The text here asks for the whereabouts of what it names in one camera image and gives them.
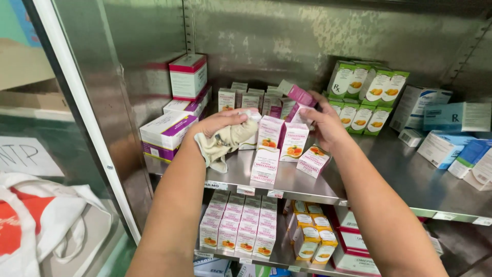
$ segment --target cloth rag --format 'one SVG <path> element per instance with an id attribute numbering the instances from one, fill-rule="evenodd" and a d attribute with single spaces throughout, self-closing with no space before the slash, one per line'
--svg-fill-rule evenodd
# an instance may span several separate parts
<path id="1" fill-rule="evenodd" d="M 239 125 L 226 126 L 215 132 L 211 138 L 207 138 L 203 133 L 195 135 L 194 139 L 205 158 L 206 167 L 226 173 L 228 167 L 225 163 L 225 154 L 236 151 L 241 142 L 254 136 L 258 130 L 258 123 L 251 119 L 249 110 L 244 114 L 248 115 L 248 120 Z"/>

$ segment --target left hand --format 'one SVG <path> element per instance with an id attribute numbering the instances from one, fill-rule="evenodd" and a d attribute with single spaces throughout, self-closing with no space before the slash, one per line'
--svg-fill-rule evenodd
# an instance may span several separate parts
<path id="1" fill-rule="evenodd" d="M 198 133 L 203 133 L 206 137 L 212 137 L 218 130 L 229 126 L 238 125 L 247 120 L 247 115 L 240 114 L 246 110 L 258 111 L 256 108 L 238 108 L 234 110 L 221 111 L 193 124 L 186 133 L 187 136 L 194 137 Z"/>

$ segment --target metal shelf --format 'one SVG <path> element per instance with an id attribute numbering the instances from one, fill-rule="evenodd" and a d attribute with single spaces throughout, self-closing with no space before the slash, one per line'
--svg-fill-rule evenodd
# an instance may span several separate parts
<path id="1" fill-rule="evenodd" d="M 200 221 L 202 220 L 203 214 L 207 204 L 202 205 L 202 214 L 200 216 Z M 335 271 L 331 261 L 328 261 L 326 265 L 313 265 L 307 261 L 297 261 L 294 253 L 294 247 L 290 244 L 289 236 L 287 235 L 287 230 L 285 226 L 285 216 L 283 214 L 278 214 L 277 219 L 277 240 L 275 241 L 274 249 L 270 259 L 263 259 L 260 257 L 247 255 L 244 253 L 237 252 L 226 252 L 221 250 L 214 250 L 206 247 L 199 246 L 199 238 L 196 240 L 195 251 L 202 253 L 213 254 L 214 258 L 228 259 L 232 261 L 239 261 L 239 259 L 245 258 L 250 259 L 253 264 L 285 268 L 288 269 L 289 266 L 300 267 L 302 272 L 315 273 L 320 275 L 328 275 L 332 277 L 359 277 L 358 275 L 347 274 Z"/>
<path id="2" fill-rule="evenodd" d="M 399 140 L 392 129 L 384 129 L 377 137 L 352 137 L 417 216 L 433 217 L 436 212 L 446 212 L 456 216 L 454 221 L 462 222 L 473 222 L 478 216 L 492 217 L 492 191 L 478 191 L 447 170 L 437 169 L 417 153 L 417 148 Z M 227 189 L 232 191 L 238 185 L 254 187 L 257 195 L 279 190 L 287 199 L 331 205 L 346 200 L 335 161 L 330 162 L 318 179 L 296 170 L 295 163 L 280 162 L 275 185 L 271 185 L 249 179 L 254 154 L 254 150 L 229 154 L 226 157 L 229 172 L 221 174 L 208 169 L 206 180 L 227 184 Z M 145 159 L 150 173 L 165 172 L 167 163 L 147 155 Z"/>

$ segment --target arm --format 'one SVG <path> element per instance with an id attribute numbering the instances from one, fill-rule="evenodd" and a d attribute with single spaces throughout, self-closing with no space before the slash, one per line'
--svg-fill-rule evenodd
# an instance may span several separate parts
<path id="1" fill-rule="evenodd" d="M 310 92 L 323 113 L 304 110 L 316 121 L 320 146 L 330 150 L 364 242 L 385 277 L 446 277 L 446 271 L 417 217 L 378 173 L 321 95 Z"/>
<path id="2" fill-rule="evenodd" d="M 193 276 L 193 255 L 200 220 L 205 161 L 194 140 L 219 129 L 241 124 L 240 109 L 221 112 L 194 124 L 157 185 L 145 229 L 130 267 L 129 277 Z"/>

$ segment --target hand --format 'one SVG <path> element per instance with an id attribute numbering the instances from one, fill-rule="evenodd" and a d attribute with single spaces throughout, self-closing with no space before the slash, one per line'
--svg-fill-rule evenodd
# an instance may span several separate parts
<path id="1" fill-rule="evenodd" d="M 343 127 L 337 112 L 328 103 L 326 98 L 315 91 L 308 91 L 315 98 L 322 112 L 314 109 L 302 109 L 300 114 L 304 118 L 315 121 L 315 135 L 321 148 L 330 151 L 340 142 L 351 139 L 347 130 Z"/>
<path id="2" fill-rule="evenodd" d="M 238 108 L 214 113 L 202 121 L 193 124 L 186 135 L 194 137 L 195 134 L 203 133 L 206 137 L 210 138 L 215 132 L 226 126 L 238 125 L 245 122 L 247 120 L 247 115 L 239 114 L 239 112 L 244 112 L 246 110 L 258 111 L 256 108 Z"/>

